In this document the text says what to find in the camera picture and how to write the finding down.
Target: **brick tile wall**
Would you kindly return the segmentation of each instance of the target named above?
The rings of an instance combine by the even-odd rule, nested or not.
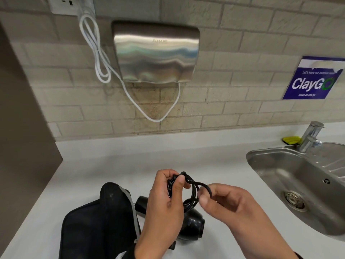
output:
[[[282,101],[301,56],[345,56],[345,5],[311,0],[94,0],[102,44],[116,68],[116,18],[197,26],[193,81],[161,123],[131,104],[115,76],[100,83],[76,17],[53,15],[46,0],[0,0],[0,21],[57,140],[345,121],[345,76],[325,100]],[[160,118],[176,84],[128,83]]]

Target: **sponge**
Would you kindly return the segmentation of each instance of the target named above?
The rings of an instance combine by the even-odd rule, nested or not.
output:
[[[289,137],[284,137],[282,138],[282,141],[286,143],[287,145],[296,145],[300,141],[299,136],[289,136]]]

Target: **stainless steel hand dryer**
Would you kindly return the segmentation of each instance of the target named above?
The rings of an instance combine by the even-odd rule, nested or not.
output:
[[[196,27],[159,23],[112,23],[120,75],[126,82],[188,82],[199,52]]]

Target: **black cord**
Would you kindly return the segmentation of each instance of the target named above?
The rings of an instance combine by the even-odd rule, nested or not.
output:
[[[205,187],[210,194],[210,197],[212,197],[212,191],[206,184],[195,182],[192,177],[190,177],[186,172],[182,172],[181,174],[185,176],[186,182],[192,186],[192,196],[183,202],[183,212],[186,213],[189,210],[193,209],[199,201],[197,197],[197,193],[199,191],[198,185]],[[173,184],[179,175],[173,175],[172,178],[168,180],[168,195],[170,198],[173,195]]]

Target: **black bag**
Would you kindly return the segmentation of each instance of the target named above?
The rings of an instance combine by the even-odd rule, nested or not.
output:
[[[133,246],[139,235],[129,191],[115,183],[106,183],[99,200],[65,216],[59,259],[115,259]]]

